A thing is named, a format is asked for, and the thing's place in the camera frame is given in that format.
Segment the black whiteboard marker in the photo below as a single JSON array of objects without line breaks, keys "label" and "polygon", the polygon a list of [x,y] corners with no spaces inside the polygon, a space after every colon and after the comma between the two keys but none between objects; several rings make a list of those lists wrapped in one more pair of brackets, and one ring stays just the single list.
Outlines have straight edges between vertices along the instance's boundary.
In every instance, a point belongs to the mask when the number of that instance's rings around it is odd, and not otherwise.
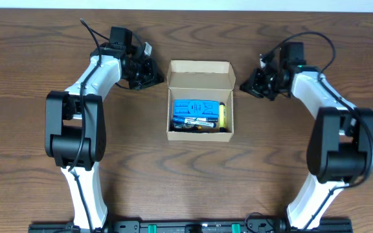
[{"label": "black whiteboard marker", "polygon": [[186,117],[186,119],[202,122],[218,122],[218,118]]}]

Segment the yellow highlighter pen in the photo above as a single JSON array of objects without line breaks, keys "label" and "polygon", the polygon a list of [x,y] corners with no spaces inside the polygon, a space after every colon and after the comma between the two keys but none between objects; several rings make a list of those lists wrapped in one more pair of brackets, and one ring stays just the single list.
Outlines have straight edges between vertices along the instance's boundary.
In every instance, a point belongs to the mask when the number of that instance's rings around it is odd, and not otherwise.
[{"label": "yellow highlighter pen", "polygon": [[220,102],[219,104],[219,130],[220,133],[226,133],[227,132],[227,125],[226,125],[226,106],[223,102]]}]

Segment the blue whiteboard marker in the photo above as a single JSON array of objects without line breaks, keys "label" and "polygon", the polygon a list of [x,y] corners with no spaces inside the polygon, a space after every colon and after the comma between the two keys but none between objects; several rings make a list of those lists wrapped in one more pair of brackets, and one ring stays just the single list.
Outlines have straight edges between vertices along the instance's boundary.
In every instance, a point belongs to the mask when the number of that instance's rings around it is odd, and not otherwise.
[{"label": "blue whiteboard marker", "polygon": [[210,128],[215,128],[216,123],[215,122],[207,122],[202,120],[196,120],[195,118],[181,118],[181,117],[174,117],[174,122],[182,123],[182,124],[192,124],[192,125],[198,125],[198,126],[205,126]]}]

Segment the brown cardboard box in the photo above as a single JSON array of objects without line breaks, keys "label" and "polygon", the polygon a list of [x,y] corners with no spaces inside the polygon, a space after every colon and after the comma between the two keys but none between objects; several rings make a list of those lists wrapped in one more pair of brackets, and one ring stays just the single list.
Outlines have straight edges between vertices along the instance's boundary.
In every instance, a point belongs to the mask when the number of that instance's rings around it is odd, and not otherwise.
[{"label": "brown cardboard box", "polygon": [[[168,73],[168,140],[228,142],[234,135],[233,89],[236,77],[227,61],[172,60]],[[225,104],[225,131],[202,129],[199,133],[174,131],[175,100],[213,100]]]}]

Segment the blue whiteboard eraser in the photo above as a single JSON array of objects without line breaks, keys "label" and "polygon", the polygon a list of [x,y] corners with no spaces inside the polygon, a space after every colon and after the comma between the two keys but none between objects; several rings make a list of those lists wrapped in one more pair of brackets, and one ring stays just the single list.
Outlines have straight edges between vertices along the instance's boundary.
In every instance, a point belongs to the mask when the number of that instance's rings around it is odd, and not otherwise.
[{"label": "blue whiteboard eraser", "polygon": [[218,118],[219,102],[213,100],[175,100],[174,116]]}]

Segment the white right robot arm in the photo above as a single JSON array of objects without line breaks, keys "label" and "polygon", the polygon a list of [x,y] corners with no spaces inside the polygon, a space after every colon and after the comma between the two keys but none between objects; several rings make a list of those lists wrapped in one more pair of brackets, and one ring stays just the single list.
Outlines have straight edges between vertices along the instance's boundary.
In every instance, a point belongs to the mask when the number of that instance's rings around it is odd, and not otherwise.
[{"label": "white right robot arm", "polygon": [[300,100],[315,119],[306,151],[308,176],[284,219],[270,232],[347,231],[343,220],[323,220],[343,190],[363,184],[373,169],[373,110],[344,99],[322,69],[308,65],[301,42],[282,42],[260,57],[260,67],[240,86],[257,98],[273,101],[278,95]]}]

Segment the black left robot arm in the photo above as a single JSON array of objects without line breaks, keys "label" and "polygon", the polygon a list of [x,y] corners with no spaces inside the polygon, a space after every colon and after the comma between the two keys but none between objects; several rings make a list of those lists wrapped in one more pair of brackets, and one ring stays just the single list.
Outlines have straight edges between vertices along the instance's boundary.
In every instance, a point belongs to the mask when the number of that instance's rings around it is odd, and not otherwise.
[{"label": "black left robot arm", "polygon": [[97,43],[81,77],[64,91],[51,91],[45,102],[45,151],[64,174],[72,196],[74,219],[69,232],[105,232],[108,209],[102,197],[99,166],[106,150],[103,102],[121,80],[139,91],[164,77],[151,57],[152,46],[134,45],[135,34],[111,27]]}]

